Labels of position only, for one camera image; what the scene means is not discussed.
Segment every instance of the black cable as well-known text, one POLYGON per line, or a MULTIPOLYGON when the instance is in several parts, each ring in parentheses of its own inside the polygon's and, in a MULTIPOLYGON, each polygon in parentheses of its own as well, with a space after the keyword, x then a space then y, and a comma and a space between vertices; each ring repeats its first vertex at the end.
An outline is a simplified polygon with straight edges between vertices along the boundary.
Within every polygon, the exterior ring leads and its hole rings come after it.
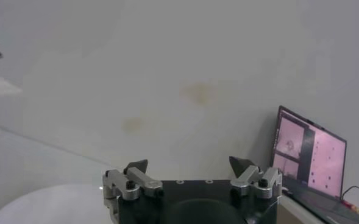
POLYGON ((341 199, 344 200, 344 195, 345 195, 349 190, 351 190, 351 189, 353 189, 353 188, 358 188, 358 189, 359 189, 358 186, 351 186, 350 188, 348 188, 348 189, 342 194, 341 199))

